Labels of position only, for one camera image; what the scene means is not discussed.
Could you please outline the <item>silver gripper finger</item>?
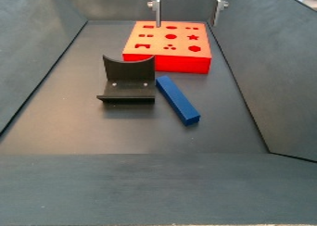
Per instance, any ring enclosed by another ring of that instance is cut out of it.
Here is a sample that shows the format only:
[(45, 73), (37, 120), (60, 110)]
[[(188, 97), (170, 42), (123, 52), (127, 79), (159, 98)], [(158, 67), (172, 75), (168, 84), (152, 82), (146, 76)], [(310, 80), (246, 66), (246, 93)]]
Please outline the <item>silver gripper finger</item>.
[(214, 15), (211, 19), (211, 25), (216, 26), (218, 18), (220, 11), (227, 7), (227, 1), (226, 0), (215, 0), (215, 9), (214, 9)]
[(147, 7), (155, 12), (156, 27), (160, 27), (160, 0), (150, 0)]

